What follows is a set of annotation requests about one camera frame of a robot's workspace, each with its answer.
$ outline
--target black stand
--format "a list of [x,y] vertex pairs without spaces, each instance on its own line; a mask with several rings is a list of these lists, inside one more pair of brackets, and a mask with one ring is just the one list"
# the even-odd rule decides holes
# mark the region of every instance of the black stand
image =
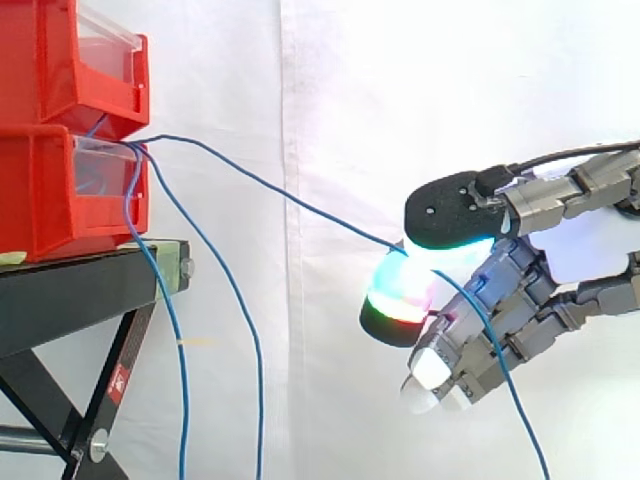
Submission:
[[[178,243],[182,291],[189,245]],[[0,390],[33,426],[0,426],[0,451],[60,457],[63,480],[127,480],[108,440],[155,302],[156,279],[138,248],[0,268]],[[83,416],[32,349],[123,313]]]

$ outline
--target yellow tape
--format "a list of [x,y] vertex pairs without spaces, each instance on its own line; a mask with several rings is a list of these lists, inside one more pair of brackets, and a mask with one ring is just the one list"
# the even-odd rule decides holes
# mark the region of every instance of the yellow tape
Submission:
[[[180,242],[168,240],[145,243],[156,247],[156,262],[169,289],[169,295],[176,293],[180,288]],[[162,289],[156,284],[156,300],[160,299]]]
[[178,345],[185,347],[212,347],[215,344],[212,338],[183,338]]
[[27,259],[27,252],[0,253],[0,265],[20,265]]

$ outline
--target white backdrop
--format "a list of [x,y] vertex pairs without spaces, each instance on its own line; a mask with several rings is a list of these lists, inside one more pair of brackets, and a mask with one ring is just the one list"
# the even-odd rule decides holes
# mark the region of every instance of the white backdrop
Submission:
[[[145,134],[202,139],[389,240],[407,194],[438,176],[640,130],[632,1],[89,3],[150,37]],[[265,480],[541,478],[504,389],[465,413],[403,411],[408,352],[357,322],[382,248],[285,210],[194,148],[152,152],[227,257],[263,337]],[[189,478],[252,478],[249,332],[215,261],[153,193],[151,235],[191,240],[197,261],[192,288],[176,297],[185,337],[208,341],[188,349]],[[637,478],[638,320],[593,320],[516,372],[554,479]],[[38,352],[81,408],[114,331],[111,322]],[[158,308],[112,438],[132,480],[177,477],[178,387]],[[18,418],[5,404],[0,413]],[[0,455],[0,478],[57,478],[60,468]]]

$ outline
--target screw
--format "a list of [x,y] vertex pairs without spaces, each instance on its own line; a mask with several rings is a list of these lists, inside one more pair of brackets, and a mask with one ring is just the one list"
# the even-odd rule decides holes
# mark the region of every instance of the screw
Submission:
[[180,262],[180,275],[186,279],[193,277],[196,270],[196,264],[192,258],[183,258]]
[[109,451],[109,432],[104,428],[97,430],[89,444],[89,458],[93,463],[100,463]]

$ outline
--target green light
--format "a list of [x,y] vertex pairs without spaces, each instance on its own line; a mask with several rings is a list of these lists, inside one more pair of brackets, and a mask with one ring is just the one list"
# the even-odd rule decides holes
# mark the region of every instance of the green light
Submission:
[[408,256],[387,254],[374,273],[367,297],[387,317],[421,323],[434,297],[437,277],[432,270],[475,269],[489,256],[493,243],[485,239],[450,250],[427,250],[405,239]]
[[435,276],[398,252],[387,254],[378,266],[367,294],[371,305],[396,320],[420,323],[431,306]]

